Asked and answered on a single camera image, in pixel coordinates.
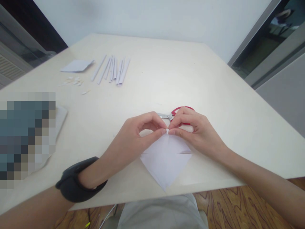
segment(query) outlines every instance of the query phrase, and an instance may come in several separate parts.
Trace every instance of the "wooden floor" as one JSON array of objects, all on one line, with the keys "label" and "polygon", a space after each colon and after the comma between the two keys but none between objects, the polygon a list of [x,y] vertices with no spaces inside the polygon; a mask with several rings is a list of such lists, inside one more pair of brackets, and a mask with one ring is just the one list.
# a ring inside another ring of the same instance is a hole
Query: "wooden floor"
[{"label": "wooden floor", "polygon": [[[305,190],[305,177],[289,180]],[[249,186],[194,193],[199,210],[207,215],[210,229],[294,228]],[[53,228],[99,229],[111,206],[67,212]]]}]

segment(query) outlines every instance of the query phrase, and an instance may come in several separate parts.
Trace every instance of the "black wrist strap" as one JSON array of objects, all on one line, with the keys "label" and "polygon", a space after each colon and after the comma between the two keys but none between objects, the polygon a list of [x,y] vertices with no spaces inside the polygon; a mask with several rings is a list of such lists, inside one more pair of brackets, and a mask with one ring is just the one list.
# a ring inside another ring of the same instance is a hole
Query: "black wrist strap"
[{"label": "black wrist strap", "polygon": [[68,201],[79,203],[89,200],[105,187],[107,181],[97,186],[95,189],[85,188],[78,180],[78,174],[93,164],[98,158],[92,157],[81,161],[63,172],[61,180],[57,182],[55,187],[60,189],[60,192]]}]

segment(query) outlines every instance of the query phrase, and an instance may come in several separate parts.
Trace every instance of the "table surface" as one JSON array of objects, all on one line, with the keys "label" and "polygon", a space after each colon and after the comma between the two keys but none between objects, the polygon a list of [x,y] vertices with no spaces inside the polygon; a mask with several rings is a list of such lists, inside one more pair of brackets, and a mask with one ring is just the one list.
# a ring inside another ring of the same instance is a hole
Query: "table surface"
[{"label": "table surface", "polygon": [[[90,81],[105,54],[131,58],[122,87],[104,79],[100,85],[97,79]],[[60,72],[74,59],[94,59],[95,64],[83,73]],[[79,76],[83,85],[57,87],[69,76]],[[149,111],[169,114],[179,106],[206,115],[227,146],[248,160],[284,178],[305,176],[305,139],[202,43],[91,34],[2,89],[0,97],[12,91],[55,92],[56,103],[68,115],[56,152],[11,191],[2,211],[54,185],[76,162],[101,156],[127,118]],[[221,165],[193,152],[164,192],[137,159],[95,197],[72,209],[242,184]]]}]

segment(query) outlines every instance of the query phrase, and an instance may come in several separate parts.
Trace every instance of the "left hand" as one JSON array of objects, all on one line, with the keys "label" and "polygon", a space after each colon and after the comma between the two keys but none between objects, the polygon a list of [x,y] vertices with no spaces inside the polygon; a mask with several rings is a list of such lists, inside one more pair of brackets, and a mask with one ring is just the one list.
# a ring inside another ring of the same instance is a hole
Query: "left hand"
[{"label": "left hand", "polygon": [[[166,133],[166,128],[156,112],[127,119],[106,152],[79,174],[79,181],[87,188],[102,184],[140,156]],[[153,133],[141,137],[140,132],[145,129]]]}]

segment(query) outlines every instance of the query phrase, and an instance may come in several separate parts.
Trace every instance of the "red scissors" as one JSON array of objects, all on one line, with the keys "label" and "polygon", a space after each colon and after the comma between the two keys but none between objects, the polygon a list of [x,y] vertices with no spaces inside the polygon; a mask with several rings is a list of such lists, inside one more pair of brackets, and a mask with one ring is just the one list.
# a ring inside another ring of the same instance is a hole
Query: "red scissors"
[{"label": "red scissors", "polygon": [[177,111],[178,111],[180,108],[181,108],[181,107],[178,107],[178,108],[174,109],[170,115],[161,114],[161,113],[157,113],[157,114],[160,116],[160,118],[167,118],[167,119],[169,119],[170,121],[172,121],[172,119],[174,118],[174,116],[176,115]]}]

